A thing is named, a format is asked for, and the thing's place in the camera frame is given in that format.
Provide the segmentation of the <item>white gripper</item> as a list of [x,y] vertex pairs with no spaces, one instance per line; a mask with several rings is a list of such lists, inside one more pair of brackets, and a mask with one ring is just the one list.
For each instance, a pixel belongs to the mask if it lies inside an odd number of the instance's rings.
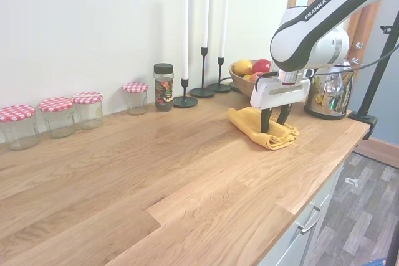
[[268,133],[271,108],[281,106],[277,123],[284,125],[293,103],[305,100],[310,80],[305,78],[294,85],[283,85],[278,78],[262,78],[252,91],[250,104],[261,110],[261,133]]

